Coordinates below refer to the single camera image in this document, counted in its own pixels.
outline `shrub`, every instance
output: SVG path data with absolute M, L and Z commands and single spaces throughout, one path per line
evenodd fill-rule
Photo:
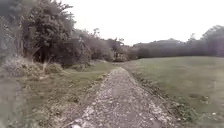
M 52 73 L 61 73 L 63 71 L 63 68 L 60 64 L 52 63 L 52 64 L 46 64 L 44 68 L 44 72 L 46 74 L 52 74 Z
M 8 75 L 13 77 L 36 77 L 43 74 L 40 66 L 20 56 L 6 58 L 5 62 L 2 65 L 2 68 L 7 72 Z

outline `tree line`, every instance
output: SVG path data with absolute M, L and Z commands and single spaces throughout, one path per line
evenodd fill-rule
M 2 0 L 0 2 L 0 57 L 19 55 L 64 67 L 90 60 L 123 62 L 140 58 L 224 56 L 224 27 L 214 26 L 202 38 L 175 39 L 125 45 L 124 39 L 103 39 L 100 30 L 75 28 L 68 4 L 55 0 Z
M 138 43 L 138 58 L 175 56 L 224 56 L 224 26 L 214 26 L 200 39 L 191 38 L 182 42 L 175 39 Z

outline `dirt path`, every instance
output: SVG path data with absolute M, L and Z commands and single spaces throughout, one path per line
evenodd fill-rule
M 72 122 L 72 128 L 164 128 L 173 119 L 154 104 L 123 68 L 111 71 L 96 99 Z

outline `sky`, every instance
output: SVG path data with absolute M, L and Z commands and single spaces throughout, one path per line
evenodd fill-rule
M 187 41 L 214 25 L 224 24 L 223 0 L 62 0 L 71 10 L 75 27 L 124 43 L 148 43 L 174 38 Z

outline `grass verge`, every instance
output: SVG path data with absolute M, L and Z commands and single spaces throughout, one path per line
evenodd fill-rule
M 24 124 L 29 124 L 28 127 L 61 127 L 66 116 L 75 111 L 90 89 L 97 86 L 113 67 L 110 63 L 96 62 L 82 71 L 66 69 L 41 79 L 19 78 L 26 92 L 26 104 L 21 110 L 22 127 Z
M 187 127 L 224 127 L 224 59 L 177 57 L 128 62 L 128 69 L 153 94 L 168 99 Z

